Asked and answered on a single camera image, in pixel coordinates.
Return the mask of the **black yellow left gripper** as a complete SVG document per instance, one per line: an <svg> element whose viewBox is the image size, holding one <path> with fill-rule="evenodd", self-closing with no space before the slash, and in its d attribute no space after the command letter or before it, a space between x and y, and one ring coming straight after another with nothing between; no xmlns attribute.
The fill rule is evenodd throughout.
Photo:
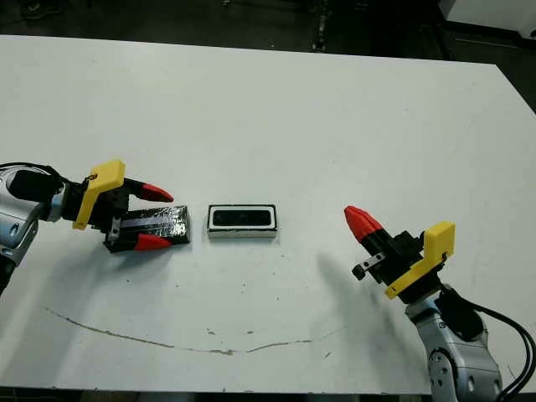
<svg viewBox="0 0 536 402"><path fill-rule="evenodd" d="M62 219L70 221L72 228L89 227L105 235L104 245L111 252L127 250L160 250L173 243L152 234L134 235L121 232L121 221L128 211L129 194L152 201L171 203L173 196L149 183L125 178L126 166L119 160L93 167L80 182L66 184L62 202Z"/></svg>

